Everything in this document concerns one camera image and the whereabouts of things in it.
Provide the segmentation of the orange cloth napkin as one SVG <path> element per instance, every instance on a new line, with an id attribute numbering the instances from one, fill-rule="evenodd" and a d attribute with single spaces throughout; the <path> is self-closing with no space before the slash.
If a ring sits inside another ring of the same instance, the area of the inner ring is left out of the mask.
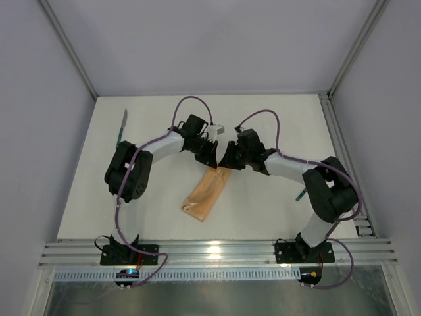
<path id="1" fill-rule="evenodd" d="M 231 175 L 231 170 L 208 168 L 192 193 L 184 200 L 182 211 L 204 222 Z"/>

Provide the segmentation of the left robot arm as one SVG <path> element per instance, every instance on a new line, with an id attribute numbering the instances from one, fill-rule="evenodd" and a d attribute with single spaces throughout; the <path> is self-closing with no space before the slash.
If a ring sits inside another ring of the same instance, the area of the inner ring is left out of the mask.
<path id="1" fill-rule="evenodd" d="M 121 210 L 128 210 L 128 224 L 136 221 L 136 201 L 146 191 L 151 167 L 170 155 L 189 151 L 196 161 L 215 169 L 218 166 L 216 139 L 223 133 L 222 125 L 208 124 L 191 114 L 185 122 L 171 126 L 162 136 L 139 147 L 128 141 L 118 145 L 105 173 L 109 192 L 116 196 L 116 211 L 113 233 L 107 238 L 109 243 L 102 248 L 102 265 L 133 265 L 139 255 L 151 257 L 151 252 L 138 246 L 137 232 L 122 232 Z"/>

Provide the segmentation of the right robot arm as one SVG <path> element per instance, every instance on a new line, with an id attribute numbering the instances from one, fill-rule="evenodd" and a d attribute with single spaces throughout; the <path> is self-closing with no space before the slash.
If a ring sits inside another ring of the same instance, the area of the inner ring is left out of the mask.
<path id="1" fill-rule="evenodd" d="M 360 206 L 361 194 L 336 157 L 306 161 L 266 149 L 253 129 L 235 129 L 237 140 L 228 142 L 219 165 L 241 170 L 250 166 L 266 176 L 279 176 L 303 184 L 313 214 L 295 238 L 295 253 L 302 261 L 316 259 L 327 237 L 344 220 L 344 214 Z"/>

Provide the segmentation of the left small controller board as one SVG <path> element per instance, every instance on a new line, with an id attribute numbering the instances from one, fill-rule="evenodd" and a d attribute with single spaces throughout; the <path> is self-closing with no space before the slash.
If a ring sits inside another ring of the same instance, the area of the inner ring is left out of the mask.
<path id="1" fill-rule="evenodd" d="M 135 269 L 122 269 L 114 277 L 115 284 L 120 288 L 131 287 L 139 280 L 139 271 Z"/>

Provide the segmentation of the right small connector board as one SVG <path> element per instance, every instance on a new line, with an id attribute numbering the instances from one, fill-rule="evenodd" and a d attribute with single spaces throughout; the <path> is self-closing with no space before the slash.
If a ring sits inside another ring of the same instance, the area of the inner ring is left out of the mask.
<path id="1" fill-rule="evenodd" d="M 315 287 L 322 278 L 320 269 L 302 268 L 300 269 L 298 282 L 301 286 Z"/>

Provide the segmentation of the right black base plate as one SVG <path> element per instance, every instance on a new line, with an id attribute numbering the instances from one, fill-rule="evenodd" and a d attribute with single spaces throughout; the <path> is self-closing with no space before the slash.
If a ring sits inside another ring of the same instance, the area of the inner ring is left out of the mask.
<path id="1" fill-rule="evenodd" d="M 335 255 L 330 242 L 322 242 L 310 248 L 305 242 L 278 239 L 274 244 L 276 263 L 335 263 Z"/>

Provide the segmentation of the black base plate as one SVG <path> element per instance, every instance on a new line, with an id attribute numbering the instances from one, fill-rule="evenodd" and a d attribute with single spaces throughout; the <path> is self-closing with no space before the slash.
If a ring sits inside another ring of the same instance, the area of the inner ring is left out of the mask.
<path id="1" fill-rule="evenodd" d="M 330 242 L 322 242 L 310 248 L 305 242 L 278 239 L 274 244 L 276 263 L 335 263 L 335 255 Z"/>
<path id="2" fill-rule="evenodd" d="M 138 244 L 135 248 L 142 251 L 139 253 L 133 251 L 124 244 L 107 244 L 103 246 L 100 265 L 102 266 L 117 266 L 117 265 L 146 265 L 156 266 L 158 263 L 157 255 L 148 255 L 148 253 L 158 253 L 159 246 L 157 244 Z"/>

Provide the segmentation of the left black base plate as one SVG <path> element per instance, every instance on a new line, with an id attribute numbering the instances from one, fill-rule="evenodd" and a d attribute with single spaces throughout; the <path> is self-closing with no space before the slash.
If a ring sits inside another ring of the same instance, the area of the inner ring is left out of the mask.
<path id="1" fill-rule="evenodd" d="M 156 266 L 158 263 L 157 255 L 148 255 L 148 253 L 158 253 L 159 246 L 157 244 L 138 244 L 135 248 L 142 251 L 139 253 L 133 251 L 124 244 L 107 244 L 103 246 L 100 265 L 102 266 L 117 266 L 117 265 L 146 265 Z"/>

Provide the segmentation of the right side aluminium rail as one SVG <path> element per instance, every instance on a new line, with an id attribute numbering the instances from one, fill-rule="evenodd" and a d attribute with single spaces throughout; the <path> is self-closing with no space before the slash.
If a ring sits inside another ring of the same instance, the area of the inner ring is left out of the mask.
<path id="1" fill-rule="evenodd" d="M 334 147 L 334 151 L 338 159 L 342 162 L 343 166 L 347 170 L 349 176 L 353 179 L 360 192 L 362 187 L 360 181 L 357 178 L 349 148 L 345 143 L 345 136 L 340 127 L 339 119 L 334 109 L 333 99 L 329 96 L 328 92 L 321 92 L 318 94 L 320 105 L 324 114 L 324 118 L 328 127 L 330 138 Z M 362 208 L 359 215 L 354 219 L 355 226 L 357 227 L 357 234 L 359 238 L 377 238 L 374 230 L 374 225 L 370 218 L 365 200 L 362 199 Z"/>

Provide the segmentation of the aluminium rail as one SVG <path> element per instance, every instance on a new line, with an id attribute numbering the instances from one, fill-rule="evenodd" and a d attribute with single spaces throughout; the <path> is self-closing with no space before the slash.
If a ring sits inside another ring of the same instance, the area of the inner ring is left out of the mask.
<path id="1" fill-rule="evenodd" d="M 157 240 L 168 254 L 167 267 L 275 267 L 271 240 Z M 397 255 L 387 239 L 348 239 L 343 243 L 355 265 L 396 265 Z M 91 240 L 48 243 L 39 261 L 41 268 L 98 267 L 101 252 Z"/>
<path id="2" fill-rule="evenodd" d="M 357 178 L 349 148 L 345 143 L 345 136 L 340 127 L 339 119 L 334 109 L 333 99 L 329 96 L 328 92 L 321 92 L 318 94 L 320 105 L 324 114 L 324 118 L 328 127 L 330 138 L 334 147 L 334 151 L 338 159 L 342 162 L 343 166 L 347 170 L 349 176 L 353 179 L 360 192 L 362 187 L 360 181 Z M 370 218 L 365 200 L 362 199 L 362 208 L 359 215 L 354 219 L 355 226 L 357 227 L 357 234 L 359 238 L 377 238 L 374 230 L 374 225 Z"/>

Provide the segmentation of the aluminium front rail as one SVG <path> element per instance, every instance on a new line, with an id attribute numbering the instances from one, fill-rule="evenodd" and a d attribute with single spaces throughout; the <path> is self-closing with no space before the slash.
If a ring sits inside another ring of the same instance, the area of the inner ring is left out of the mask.
<path id="1" fill-rule="evenodd" d="M 157 240 L 168 254 L 167 267 L 275 267 L 271 240 Z M 348 239 L 343 243 L 355 265 L 396 265 L 397 255 L 387 239 Z M 98 267 L 101 252 L 91 240 L 48 243 L 39 261 L 41 268 Z"/>

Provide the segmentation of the right aluminium frame post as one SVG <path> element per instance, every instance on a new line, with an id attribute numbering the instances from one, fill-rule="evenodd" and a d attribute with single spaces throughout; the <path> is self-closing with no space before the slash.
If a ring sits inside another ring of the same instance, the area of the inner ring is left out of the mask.
<path id="1" fill-rule="evenodd" d="M 382 17 L 388 4 L 388 0 L 377 0 L 375 1 L 373 7 L 370 9 L 368 16 L 365 18 L 358 34 L 356 35 L 356 38 L 351 45 L 351 48 L 346 54 L 345 59 L 343 60 L 329 90 L 327 91 L 327 96 L 330 99 L 334 97 L 342 81 L 345 79 L 352 65 L 360 55 L 360 52 L 368 41 L 368 38 L 376 27 L 379 19 Z"/>

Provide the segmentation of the aluminium frame post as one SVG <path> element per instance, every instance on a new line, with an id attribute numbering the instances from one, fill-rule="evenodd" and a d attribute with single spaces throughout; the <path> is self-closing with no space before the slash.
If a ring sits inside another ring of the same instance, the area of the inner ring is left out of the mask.
<path id="1" fill-rule="evenodd" d="M 74 46 L 69 40 L 65 32 L 65 29 L 63 28 L 60 20 L 58 19 L 56 13 L 54 12 L 51 4 L 49 3 L 48 0 L 36 0 L 36 3 L 39 5 L 44 17 L 46 18 L 53 32 L 55 33 L 58 41 L 60 42 L 62 48 L 64 49 L 64 52 L 68 56 L 70 62 L 72 63 L 73 67 L 78 73 L 78 76 L 82 80 L 90 96 L 92 97 L 94 101 L 96 101 L 97 98 L 99 97 L 99 94 L 94 88 L 94 85 L 92 84 L 88 76 L 88 73 L 86 72 L 85 67 L 83 66 L 76 50 L 74 49 Z"/>
<path id="2" fill-rule="evenodd" d="M 352 65 L 360 55 L 360 52 L 368 41 L 368 38 L 376 27 L 379 19 L 382 17 L 388 4 L 388 0 L 377 0 L 375 1 L 373 7 L 370 9 L 368 16 L 365 18 L 358 34 L 356 35 L 356 38 L 351 45 L 351 48 L 346 54 L 345 59 L 343 60 L 329 90 L 327 91 L 327 96 L 330 99 L 334 97 L 342 81 L 345 79 Z"/>

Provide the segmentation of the left aluminium frame post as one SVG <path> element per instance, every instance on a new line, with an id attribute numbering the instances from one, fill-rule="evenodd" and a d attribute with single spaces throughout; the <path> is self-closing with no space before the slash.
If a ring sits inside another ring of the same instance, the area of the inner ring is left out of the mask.
<path id="1" fill-rule="evenodd" d="M 68 56 L 70 62 L 72 63 L 73 67 L 78 73 L 78 76 L 82 80 L 90 96 L 92 97 L 94 101 L 96 101 L 97 98 L 99 97 L 99 94 L 94 88 L 94 85 L 92 84 L 88 76 L 88 73 L 86 72 L 85 67 L 83 66 L 76 50 L 74 49 L 74 46 L 69 40 L 65 32 L 65 29 L 63 28 L 60 20 L 58 19 L 56 13 L 54 12 L 51 4 L 49 3 L 48 0 L 36 0 L 36 3 L 39 5 L 44 17 L 46 18 L 53 32 L 55 33 L 58 41 L 60 42 L 62 48 L 64 49 L 64 52 Z"/>

